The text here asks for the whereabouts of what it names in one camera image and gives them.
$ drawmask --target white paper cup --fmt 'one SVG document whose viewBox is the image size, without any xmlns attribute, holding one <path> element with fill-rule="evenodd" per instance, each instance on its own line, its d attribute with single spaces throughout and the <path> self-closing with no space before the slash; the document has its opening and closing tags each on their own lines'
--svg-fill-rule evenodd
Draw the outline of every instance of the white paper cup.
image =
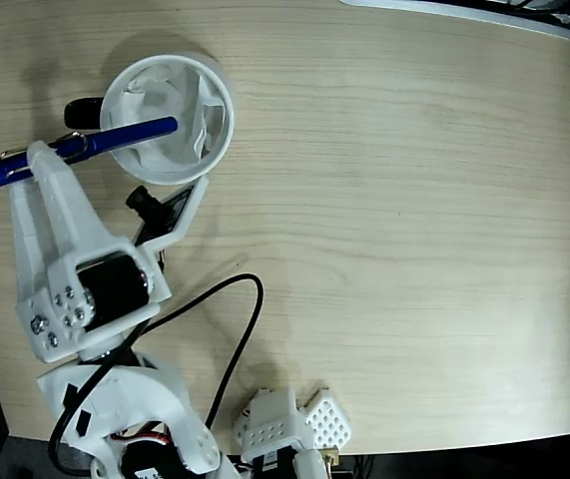
<svg viewBox="0 0 570 479">
<path fill-rule="evenodd" d="M 115 114 L 119 108 L 119 102 L 123 101 L 123 95 L 130 88 L 132 80 L 137 78 L 141 72 L 159 65 L 168 67 L 186 66 L 209 80 L 208 85 L 217 90 L 216 93 L 222 100 L 222 108 L 224 108 L 224 119 L 222 124 L 219 125 L 216 138 L 212 140 L 210 147 L 207 148 L 206 153 L 197 163 L 183 163 L 181 158 L 170 158 L 171 152 L 159 155 L 158 148 L 152 148 L 157 147 L 157 145 L 152 145 L 152 142 L 157 140 L 150 140 L 133 148 L 114 150 L 111 154 L 126 172 L 139 180 L 155 185 L 180 185 L 192 182 L 207 173 L 225 154 L 234 132 L 236 118 L 234 109 L 235 92 L 221 65 L 205 55 L 180 53 L 145 58 L 123 70 L 108 88 L 100 110 L 101 130 L 111 130 L 132 123 L 131 119 Z M 191 95 L 193 92 L 181 92 L 181 94 Z M 177 115 L 171 111 L 163 111 L 159 118 L 162 116 Z M 179 130 L 177 133 L 188 133 L 186 130 L 181 131 L 181 129 L 190 129 L 190 131 L 196 129 L 194 125 L 182 125 L 181 120 L 178 120 Z"/>
</svg>

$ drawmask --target wooden table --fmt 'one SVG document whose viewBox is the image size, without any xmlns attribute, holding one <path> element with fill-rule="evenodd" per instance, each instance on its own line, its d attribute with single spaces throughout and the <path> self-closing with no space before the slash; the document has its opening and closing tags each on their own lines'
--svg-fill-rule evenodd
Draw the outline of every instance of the wooden table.
<svg viewBox="0 0 570 479">
<path fill-rule="evenodd" d="M 238 89 L 232 146 L 185 240 L 174 308 L 254 271 L 267 303 L 216 430 L 259 386 L 338 393 L 347 452 L 570 432 L 570 43 L 337 0 L 0 2 L 0 152 L 65 132 L 64 105 L 126 65 L 204 50 Z M 137 185 L 75 167 L 115 233 Z M 153 189 L 167 194 L 168 189 Z M 0 397 L 11 432 L 53 425 L 14 314 L 0 191 Z M 239 285 L 141 341 L 203 414 L 253 307 Z"/>
</svg>

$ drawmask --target white plastic part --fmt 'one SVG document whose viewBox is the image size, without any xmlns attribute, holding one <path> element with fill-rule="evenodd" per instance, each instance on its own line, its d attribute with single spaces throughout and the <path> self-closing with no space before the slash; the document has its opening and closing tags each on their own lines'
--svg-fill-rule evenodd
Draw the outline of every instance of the white plastic part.
<svg viewBox="0 0 570 479">
<path fill-rule="evenodd" d="M 136 248 L 129 239 L 107 231 L 74 173 L 54 150 L 36 142 L 27 157 L 34 179 L 9 186 L 19 321 L 34 353 L 45 362 L 82 350 L 94 354 L 111 349 L 124 330 L 158 314 L 159 302 L 171 296 L 155 253 L 185 235 L 208 181 L 201 178 L 188 187 L 191 193 L 172 232 Z M 93 305 L 77 269 L 113 253 L 131 257 L 145 276 L 149 303 L 87 332 Z M 38 332 L 32 328 L 36 318 L 42 323 Z"/>
<path fill-rule="evenodd" d="M 229 457 L 221 453 L 221 465 L 215 471 L 207 474 L 207 479 L 241 479 L 241 473 L 238 472 Z"/>
<path fill-rule="evenodd" d="M 180 371 L 148 355 L 139 354 L 139 358 L 156 368 L 116 366 L 110 370 L 72 417 L 65 431 L 67 442 L 96 458 L 93 470 L 102 470 L 109 479 L 122 479 L 119 464 L 125 446 L 111 440 L 110 435 L 156 420 L 167 424 L 183 463 L 191 471 L 206 474 L 219 469 L 220 449 L 192 408 Z M 56 417 L 63 412 L 68 385 L 80 389 L 97 368 L 79 365 L 74 360 L 38 378 L 41 392 Z M 86 430 L 79 433 L 77 424 L 82 413 L 91 416 Z M 223 461 L 223 465 L 219 475 L 208 477 L 238 477 L 229 470 L 231 464 Z"/>
<path fill-rule="evenodd" d="M 190 135 L 187 143 L 193 144 L 192 150 L 197 150 L 199 146 L 201 150 L 202 144 L 204 144 L 208 153 L 196 162 L 181 164 L 177 158 L 166 158 L 164 154 L 159 155 L 159 149 L 154 146 L 156 140 L 145 142 L 136 148 L 122 148 L 112 152 L 118 164 L 130 175 L 156 185 L 181 185 L 192 182 L 213 168 L 229 147 L 236 122 L 234 108 L 236 94 L 232 82 L 225 74 L 222 66 L 214 59 L 199 53 L 157 55 L 145 58 L 129 66 L 116 77 L 107 90 L 101 107 L 100 123 L 102 130 L 132 123 L 132 116 L 123 114 L 121 110 L 123 108 L 138 110 L 139 107 L 143 107 L 144 100 L 142 97 L 146 84 L 156 84 L 155 88 L 160 88 L 166 81 L 171 83 L 171 76 L 174 75 L 172 70 L 179 67 L 188 68 L 196 72 L 201 78 L 196 92 L 182 92 L 183 97 L 198 98 L 197 104 L 193 108 L 200 112 L 197 115 L 200 117 L 193 118 L 191 124 L 186 123 L 184 119 L 179 119 L 179 130 L 159 142 L 170 142 L 181 135 L 184 129 L 190 129 L 193 130 L 194 134 Z M 179 103 L 184 101 L 183 98 L 178 100 Z M 209 135 L 206 134 L 206 129 L 202 135 L 199 135 L 203 127 L 199 127 L 197 123 L 202 122 L 204 126 L 207 122 L 208 111 L 210 112 L 215 108 L 224 111 L 222 124 L 217 126 L 217 130 L 220 131 L 216 132 L 212 138 L 210 127 Z M 181 116 L 177 113 L 177 108 L 167 109 L 167 107 L 163 107 L 157 113 L 147 112 L 145 119 L 168 115 Z"/>
<path fill-rule="evenodd" d="M 357 7 L 376 7 L 409 12 L 432 13 L 448 17 L 465 18 L 480 22 L 494 23 L 508 27 L 521 28 L 532 32 L 543 33 L 554 37 L 570 40 L 570 30 L 544 22 L 535 21 L 533 17 L 523 18 L 513 15 L 489 12 L 480 8 L 460 7 L 446 3 L 437 3 L 424 0 L 340 0 L 347 5 Z"/>
<path fill-rule="evenodd" d="M 326 479 L 326 467 L 319 451 L 299 452 L 293 458 L 296 479 Z"/>
<path fill-rule="evenodd" d="M 255 397 L 269 393 L 270 391 L 268 389 L 259 389 L 256 394 L 254 394 L 254 397 L 252 397 L 252 400 Z M 238 416 L 236 421 L 234 421 L 234 425 L 232 426 L 232 429 L 234 431 L 234 439 L 236 439 L 236 442 L 239 446 L 243 446 L 243 434 L 249 428 L 250 405 L 251 401 L 247 403 L 247 406 L 245 406 L 245 408 L 241 411 L 240 416 Z"/>
<path fill-rule="evenodd" d="M 249 427 L 243 434 L 244 462 L 285 447 L 312 449 L 313 432 L 295 408 L 290 387 L 255 397 L 250 404 Z"/>
<path fill-rule="evenodd" d="M 321 389 L 300 410 L 305 423 L 313 429 L 313 447 L 337 447 L 342 449 L 350 440 L 351 424 L 330 389 Z"/>
</svg>

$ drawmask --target black wire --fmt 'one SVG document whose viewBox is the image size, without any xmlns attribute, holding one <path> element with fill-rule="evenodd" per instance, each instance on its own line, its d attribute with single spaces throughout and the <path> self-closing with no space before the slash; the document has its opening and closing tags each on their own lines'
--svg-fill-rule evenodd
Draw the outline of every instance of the black wire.
<svg viewBox="0 0 570 479">
<path fill-rule="evenodd" d="M 80 408 L 83 401 L 87 399 L 89 394 L 98 385 L 101 379 L 103 379 L 103 377 L 105 377 L 105 375 L 109 372 L 109 370 L 118 363 L 118 360 L 123 355 L 123 353 L 129 350 L 134 344 L 134 342 L 136 342 L 136 340 L 140 336 L 142 336 L 143 334 L 147 334 L 148 332 L 153 331 L 154 329 L 162 326 L 163 324 L 171 321 L 172 319 L 175 319 L 181 314 L 184 314 L 193 307 L 196 307 L 198 304 L 203 302 L 208 297 L 216 294 L 221 289 L 224 289 L 227 286 L 245 280 L 253 281 L 254 284 L 256 285 L 257 289 L 256 305 L 254 306 L 254 312 L 252 313 L 252 317 L 250 318 L 249 323 L 247 324 L 245 333 L 243 334 L 243 337 L 239 341 L 238 346 L 236 347 L 236 351 L 234 351 L 234 355 L 230 359 L 227 369 L 225 370 L 225 374 L 221 379 L 221 382 L 218 386 L 218 390 L 216 391 L 216 396 L 214 397 L 214 401 L 207 416 L 207 420 L 205 421 L 207 427 L 211 428 L 212 424 L 214 423 L 214 420 L 216 419 L 216 414 L 218 413 L 218 409 L 220 408 L 223 396 L 225 395 L 225 389 L 227 389 L 229 380 L 231 379 L 231 376 L 234 373 L 234 369 L 236 368 L 240 356 L 243 353 L 243 349 L 245 349 L 245 346 L 247 345 L 247 342 L 249 341 L 252 332 L 254 331 L 254 327 L 256 326 L 256 323 L 258 322 L 258 318 L 261 313 L 261 309 L 263 308 L 263 300 L 265 298 L 265 288 L 263 287 L 263 282 L 260 280 L 259 277 L 250 272 L 237 274 L 235 276 L 225 279 L 224 281 L 219 282 L 215 286 L 211 287 L 210 289 L 202 293 L 200 296 L 196 297 L 195 299 L 191 300 L 190 302 L 180 307 L 176 311 L 168 314 L 162 319 L 159 319 L 158 321 L 154 322 L 151 325 L 149 325 L 149 321 L 147 320 L 136 326 L 134 330 L 130 333 L 130 335 L 127 336 L 127 338 L 116 349 L 114 349 L 111 354 L 107 356 L 105 362 L 101 364 L 100 367 L 94 372 L 94 374 L 90 376 L 87 382 L 83 384 L 81 389 L 74 396 L 72 403 L 63 410 L 63 413 L 58 418 L 56 426 L 54 426 L 54 430 L 52 431 L 52 434 L 50 436 L 49 444 L 47 446 L 47 453 L 49 455 L 50 460 L 54 464 L 54 467 L 56 467 L 56 469 L 58 469 L 63 474 L 75 477 L 86 477 L 91 474 L 91 471 L 89 469 L 74 469 L 61 464 L 60 459 L 58 457 L 58 448 L 60 446 L 63 433 L 65 432 L 65 429 L 67 429 L 67 426 L 69 425 L 72 417 L 74 416 L 76 411 Z"/>
<path fill-rule="evenodd" d="M 538 16 L 549 16 L 554 14 L 566 14 L 570 15 L 570 0 L 565 4 L 553 8 L 520 8 L 519 5 L 508 5 L 497 2 L 489 2 L 486 0 L 445 0 L 443 2 L 448 5 L 455 5 L 458 7 L 475 8 L 480 10 L 485 10 L 494 13 L 503 13 L 507 15 L 515 15 L 518 17 L 538 17 Z"/>
<path fill-rule="evenodd" d="M 227 286 L 234 284 L 236 282 L 241 282 L 246 280 L 253 281 L 254 284 L 256 285 L 256 290 L 257 290 L 256 305 L 254 306 L 254 312 L 252 312 L 252 317 L 250 318 L 249 323 L 247 324 L 245 333 L 243 334 L 243 337 L 241 337 L 241 340 L 239 341 L 238 346 L 236 347 L 236 351 L 234 351 L 234 354 L 232 355 L 232 358 L 230 359 L 229 364 L 227 365 L 225 374 L 223 374 L 223 378 L 221 379 L 221 382 L 218 386 L 218 390 L 216 391 L 216 396 L 214 396 L 214 402 L 212 402 L 212 407 L 210 408 L 209 414 L 207 415 L 207 419 L 205 420 L 205 425 L 210 429 L 214 424 L 214 420 L 216 419 L 216 414 L 218 413 L 218 409 L 221 406 L 223 396 L 225 395 L 225 389 L 227 389 L 227 385 L 229 384 L 229 380 L 231 379 L 232 374 L 234 373 L 234 369 L 238 364 L 238 360 L 240 359 L 241 354 L 243 353 L 243 349 L 245 349 L 245 345 L 247 344 L 247 341 L 249 341 L 249 338 L 251 337 L 252 332 L 254 331 L 254 327 L 256 326 L 258 318 L 261 314 L 261 309 L 263 308 L 263 300 L 265 298 L 265 288 L 263 287 L 263 282 L 261 281 L 261 279 L 257 277 L 255 274 L 252 274 L 250 272 L 244 272 L 242 274 L 237 274 L 235 276 L 228 277 L 224 281 L 219 282 L 214 287 L 202 293 L 196 299 L 191 300 L 183 307 L 177 309 L 171 314 L 168 314 L 162 319 L 159 319 L 158 321 L 154 322 L 152 325 L 148 326 L 147 329 L 145 329 L 145 332 L 143 333 L 147 334 L 148 332 L 153 331 L 157 327 L 162 326 L 166 322 L 171 321 L 172 319 L 189 311 L 193 307 L 203 302 L 208 297 L 216 294 L 221 289 L 224 289 Z"/>
<path fill-rule="evenodd" d="M 54 467 L 63 474 L 74 477 L 87 477 L 91 475 L 91 471 L 89 469 L 75 469 L 65 466 L 60 462 L 60 458 L 58 457 L 58 448 L 61 445 L 63 433 L 65 432 L 65 429 L 67 429 L 67 426 L 72 420 L 74 414 L 76 414 L 76 411 L 78 411 L 92 390 L 99 382 L 101 382 L 101 379 L 105 377 L 109 370 L 116 365 L 123 353 L 129 350 L 134 342 L 136 342 L 136 340 L 145 332 L 145 328 L 148 324 L 149 321 L 147 320 L 137 325 L 129 336 L 127 336 L 127 338 L 125 338 L 125 340 L 106 357 L 105 362 L 103 362 L 99 368 L 94 371 L 94 374 L 90 376 L 87 382 L 83 384 L 78 393 L 72 398 L 71 404 L 65 407 L 63 413 L 58 418 L 58 421 L 56 421 L 56 425 L 52 430 L 52 435 L 49 438 L 49 443 L 47 444 L 47 454 L 52 461 L 52 464 L 54 464 Z"/>
</svg>

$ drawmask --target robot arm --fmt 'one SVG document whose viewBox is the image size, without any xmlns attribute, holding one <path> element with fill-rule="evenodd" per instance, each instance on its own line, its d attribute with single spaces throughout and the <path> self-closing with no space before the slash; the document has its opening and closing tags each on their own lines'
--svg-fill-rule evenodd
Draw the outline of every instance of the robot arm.
<svg viewBox="0 0 570 479">
<path fill-rule="evenodd" d="M 51 148 L 37 142 L 27 156 L 34 179 L 9 187 L 17 313 L 41 360 L 78 354 L 38 379 L 60 417 L 121 344 L 122 333 L 156 315 L 160 301 L 171 296 L 155 255 L 185 235 L 208 181 L 202 177 L 162 203 L 144 189 L 134 191 L 127 204 L 144 223 L 131 241 L 107 231 L 72 170 Z M 290 389 L 252 401 L 240 436 L 243 459 L 255 465 L 257 477 L 283 468 L 288 477 L 326 479 L 316 448 L 329 444 L 318 436 L 312 417 L 296 409 Z M 154 432 L 150 423 L 164 430 Z M 126 435 L 141 426 L 144 432 Z M 109 370 L 72 416 L 64 437 L 94 457 L 93 479 L 240 478 L 194 411 L 180 371 L 146 354 L 129 351 Z"/>
</svg>

